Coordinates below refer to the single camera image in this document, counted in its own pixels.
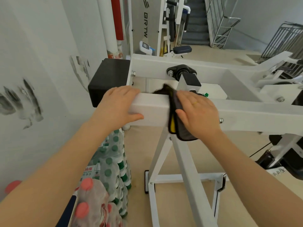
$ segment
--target gym machine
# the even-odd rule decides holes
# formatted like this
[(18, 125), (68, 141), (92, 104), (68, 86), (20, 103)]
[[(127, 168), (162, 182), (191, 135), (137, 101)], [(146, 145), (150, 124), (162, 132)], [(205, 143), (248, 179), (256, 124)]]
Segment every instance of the gym machine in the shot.
[[(131, 85), (134, 76), (178, 81), (178, 90), (197, 92), (204, 88), (215, 89), (209, 98), (219, 111), (223, 131), (256, 131), (270, 136), (273, 147), (257, 161), (270, 174), (289, 171), (303, 179), (303, 84), (298, 79), (280, 80), (277, 76), (283, 64), (301, 64), (291, 59), (292, 53), (283, 52), (256, 66), (237, 66), (203, 61), (189, 61), (134, 54), (131, 60), (105, 59), (102, 61), (88, 90), (96, 107), (104, 93), (112, 88)], [(186, 75), (197, 79), (198, 84), (186, 82)], [(218, 226), (220, 193), (229, 180), (225, 173), (198, 173), (186, 142), (168, 133), (169, 97), (140, 93), (130, 108), (141, 113), (144, 119), (131, 123), (137, 126), (161, 126), (155, 155), (145, 172), (145, 192), (149, 194), (154, 227), (159, 226), (155, 183), (184, 182), (191, 210), (197, 226)], [(159, 175), (159, 171), (174, 146), (181, 174)], [(201, 181), (215, 180), (214, 199), (209, 205)]]

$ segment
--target beige floor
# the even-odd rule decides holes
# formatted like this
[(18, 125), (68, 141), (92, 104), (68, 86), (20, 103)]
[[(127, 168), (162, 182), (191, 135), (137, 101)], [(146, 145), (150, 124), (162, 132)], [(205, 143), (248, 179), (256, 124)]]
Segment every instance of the beige floor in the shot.
[[(246, 54), (253, 55), (253, 58), (258, 55), (256, 52), (223, 51), (205, 46), (193, 46), (193, 52), (186, 55), (184, 59), (254, 65), (253, 60)], [(161, 130), (161, 127), (132, 126), (125, 133), (125, 152), (132, 172), (132, 189), (129, 191), (127, 216), (128, 226), (131, 227), (152, 226), (149, 196), (144, 193), (144, 171), (149, 169)], [(247, 155), (251, 155), (269, 143), (267, 136), (258, 135), (256, 132), (227, 132), (227, 135)], [(188, 146), (198, 172), (223, 172), (218, 161), (201, 141), (189, 142)], [(264, 151), (260, 151), (252, 159), (258, 159)], [(180, 170), (172, 147), (160, 174), (178, 173)], [(303, 181), (295, 179), (287, 172), (277, 176), (277, 179), (303, 198)], [(212, 201), (213, 183), (204, 182), (203, 186), (209, 201)], [(156, 199), (160, 226), (195, 226), (183, 183), (157, 184)], [(230, 182), (227, 182), (226, 189), (221, 194), (218, 225), (256, 227)]]

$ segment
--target stainless steel railing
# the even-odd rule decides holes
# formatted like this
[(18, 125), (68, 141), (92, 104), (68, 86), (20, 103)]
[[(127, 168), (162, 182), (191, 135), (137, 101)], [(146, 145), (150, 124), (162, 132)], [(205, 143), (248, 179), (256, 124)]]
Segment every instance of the stainless steel railing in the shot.
[[(292, 52), (294, 59), (303, 59), (303, 25), (284, 22), (262, 53), (259, 63), (284, 51)], [(290, 70), (284, 71), (281, 78), (292, 79), (303, 72), (303, 65), (286, 62), (284, 66)]]
[(229, 17), (225, 13), (225, 6), (222, 0), (208, 0), (207, 17), (210, 19), (211, 25), (208, 27), (214, 36), (210, 46), (224, 48), (226, 41), (232, 31), (232, 28), (238, 24), (241, 19), (237, 17)]

